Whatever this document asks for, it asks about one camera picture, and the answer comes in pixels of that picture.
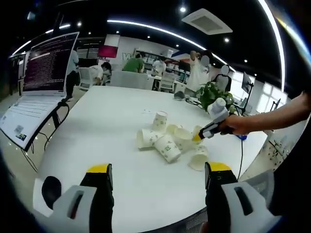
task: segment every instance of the laptop screen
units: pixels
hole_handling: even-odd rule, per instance
[[[24,78],[25,95],[64,93],[67,66],[77,36],[78,33],[61,35],[31,48]]]

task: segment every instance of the human hand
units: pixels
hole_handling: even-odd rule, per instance
[[[235,135],[246,135],[250,130],[246,126],[246,117],[231,115],[219,126],[220,132],[225,131],[227,127],[232,128],[232,133]]]

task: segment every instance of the human arm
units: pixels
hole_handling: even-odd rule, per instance
[[[197,54],[196,51],[191,51],[190,52],[190,59],[194,61],[196,58],[196,54]]]
[[[144,68],[144,60],[139,58],[137,72],[142,73]]]
[[[254,116],[232,115],[220,125],[220,130],[231,127],[234,134],[245,135],[254,131],[282,129],[307,119],[310,112],[311,94],[302,93],[272,112]]]

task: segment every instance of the person in white shirt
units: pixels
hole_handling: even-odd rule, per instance
[[[158,73],[159,76],[163,76],[166,70],[165,57],[160,57],[160,60],[157,60],[153,63],[153,69]]]
[[[200,87],[209,82],[208,69],[201,65],[201,54],[196,51],[190,52],[190,77],[187,82],[185,94],[193,96]]]
[[[95,85],[100,85],[103,79],[104,70],[99,65],[94,65],[89,67],[89,72],[91,74],[91,78],[93,79]]]
[[[72,100],[73,87],[77,83],[77,79],[79,78],[79,74],[77,71],[78,63],[79,63],[79,57],[76,51],[76,47],[74,47],[74,49],[72,50],[70,54],[67,71],[66,71],[66,93],[67,93],[66,99],[67,101]]]

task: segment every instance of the white chair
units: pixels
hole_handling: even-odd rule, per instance
[[[150,82],[153,80],[149,80],[144,73],[113,70],[109,86],[151,90]]]
[[[89,90],[94,84],[94,81],[91,77],[89,68],[88,67],[80,67],[79,73],[80,73],[79,89]]]
[[[164,72],[164,75],[159,84],[159,91],[174,91],[174,81],[178,76],[172,73]]]

